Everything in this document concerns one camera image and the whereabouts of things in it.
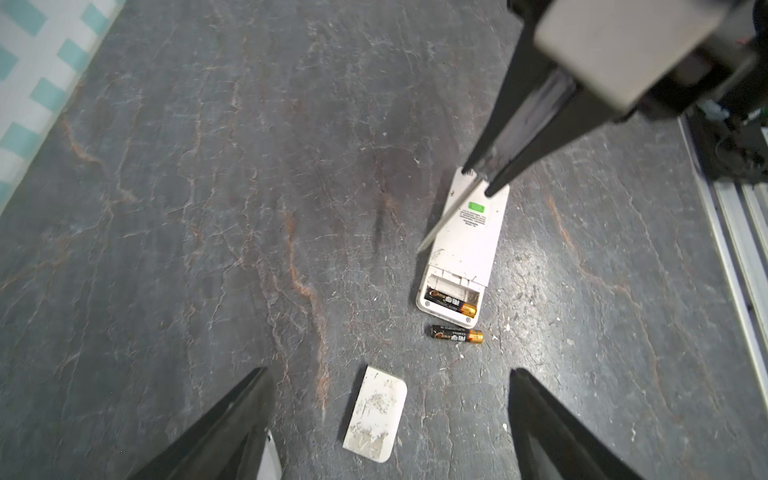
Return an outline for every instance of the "teal and white checkered pattern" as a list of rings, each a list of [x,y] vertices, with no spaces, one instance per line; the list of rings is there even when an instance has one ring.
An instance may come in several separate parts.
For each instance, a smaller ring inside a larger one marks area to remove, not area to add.
[[[0,212],[124,0],[0,0]]]

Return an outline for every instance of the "gray marble surface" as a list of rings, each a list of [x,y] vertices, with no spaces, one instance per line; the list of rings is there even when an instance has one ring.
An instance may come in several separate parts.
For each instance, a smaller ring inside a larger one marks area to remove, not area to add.
[[[675,123],[511,187],[482,346],[414,249],[520,31],[503,2],[128,0],[0,217],[0,476],[124,478],[255,366],[286,478],[517,478],[510,368],[648,478],[768,478],[768,419]],[[360,367],[409,396],[343,450]]]

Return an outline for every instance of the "scratched white plastic cover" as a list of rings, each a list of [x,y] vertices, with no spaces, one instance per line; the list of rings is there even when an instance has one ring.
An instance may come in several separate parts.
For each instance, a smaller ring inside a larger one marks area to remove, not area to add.
[[[374,462],[386,462],[395,445],[407,394],[408,387],[401,379],[367,367],[344,437],[344,448]]]

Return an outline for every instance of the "black and gold battery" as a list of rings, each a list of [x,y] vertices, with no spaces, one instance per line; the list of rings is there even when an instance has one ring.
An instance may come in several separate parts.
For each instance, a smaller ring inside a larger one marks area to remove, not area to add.
[[[467,330],[457,326],[432,325],[429,327],[429,332],[433,339],[482,343],[482,332],[480,330]]]
[[[462,302],[458,298],[453,298],[452,296],[443,292],[439,292],[433,288],[427,289],[427,292],[424,295],[424,299],[437,303],[440,306],[444,306],[445,308],[453,310],[454,312],[459,312],[462,315],[468,316],[469,318],[475,318],[475,315],[477,315],[478,312],[477,306]]]

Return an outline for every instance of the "green label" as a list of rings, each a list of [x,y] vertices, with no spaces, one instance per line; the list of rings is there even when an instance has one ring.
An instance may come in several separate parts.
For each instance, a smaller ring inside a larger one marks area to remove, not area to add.
[[[469,208],[471,210],[474,210],[474,211],[477,211],[477,212],[480,212],[480,213],[485,212],[485,207],[483,207],[482,205],[478,205],[475,202],[469,202]]]

